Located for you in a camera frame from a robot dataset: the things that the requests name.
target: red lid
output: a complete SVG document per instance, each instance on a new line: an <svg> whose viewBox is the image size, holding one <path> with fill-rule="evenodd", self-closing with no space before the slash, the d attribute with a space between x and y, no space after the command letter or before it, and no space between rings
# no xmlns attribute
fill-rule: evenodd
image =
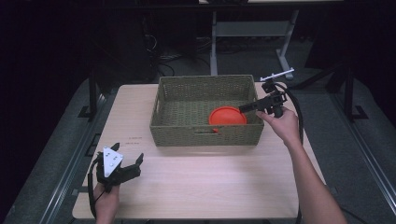
<svg viewBox="0 0 396 224"><path fill-rule="evenodd" d="M221 106L212 111L209 124L246 124L247 117L238 108Z"/></svg>

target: person's right arm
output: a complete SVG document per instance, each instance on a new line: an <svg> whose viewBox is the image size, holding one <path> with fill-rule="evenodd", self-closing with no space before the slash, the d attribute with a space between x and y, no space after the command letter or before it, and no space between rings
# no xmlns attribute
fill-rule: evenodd
<svg viewBox="0 0 396 224"><path fill-rule="evenodd" d="M283 107L283 116L279 119L261 111L256 114L271 125L288 148L305 223L347 223L304 150L298 130L298 118L294 112Z"/></svg>

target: forearm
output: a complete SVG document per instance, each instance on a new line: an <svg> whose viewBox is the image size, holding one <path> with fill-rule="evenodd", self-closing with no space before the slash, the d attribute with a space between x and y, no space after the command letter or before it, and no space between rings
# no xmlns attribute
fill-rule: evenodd
<svg viewBox="0 0 396 224"><path fill-rule="evenodd" d="M300 206L306 223L347 223L321 181L300 141L285 143L290 152Z"/></svg>

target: dark floor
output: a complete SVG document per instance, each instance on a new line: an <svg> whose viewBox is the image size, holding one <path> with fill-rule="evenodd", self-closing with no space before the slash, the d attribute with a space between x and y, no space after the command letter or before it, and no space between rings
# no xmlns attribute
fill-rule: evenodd
<svg viewBox="0 0 396 224"><path fill-rule="evenodd" d="M258 46L249 46L233 54L219 54L219 74L251 74L255 79L281 72L275 49L282 39L262 41ZM283 77L276 81L289 86L301 83L320 72L304 68L311 48L309 41L294 40L290 43L287 59L294 72L294 80ZM208 53L198 55L200 60L181 58L167 65L175 76L209 75ZM172 74L169 67L163 73ZM328 77L321 79L304 90L293 91L299 99L304 115L304 127L310 144L317 156L318 164L337 202L347 211L368 223L396 223L396 216L378 186L369 164L361 152L361 143L350 130L350 123L337 105L343 91L329 94L325 91ZM14 203L5 223L94 223L93 220L74 220L72 209L78 190L88 170L92 139L100 137L106 117L117 95L117 88L107 94L99 104L99 112L93 122L79 118L81 108L89 104L88 81L84 81L64 111L56 129L44 148L35 169L30 173L18 199ZM396 184L396 136L395 128L389 123L370 91L355 80L354 105L360 105L368 119L356 120L353 127L361 133L368 147L392 186ZM346 212L349 223L361 223ZM117 220L116 223L145 223L146 220ZM270 220L271 223L293 223L292 219ZM194 220L155 220L154 223L204 223ZM261 220L210 220L209 223L262 223Z"/></svg>

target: basket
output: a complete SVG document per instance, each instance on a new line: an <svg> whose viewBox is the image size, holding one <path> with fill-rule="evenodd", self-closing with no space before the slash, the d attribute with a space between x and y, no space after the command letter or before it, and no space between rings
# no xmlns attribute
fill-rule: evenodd
<svg viewBox="0 0 396 224"><path fill-rule="evenodd" d="M149 126L152 137L157 147L257 145L264 124L254 111L245 114L247 124L208 122L217 107L256 100L253 76L161 77Z"/></svg>

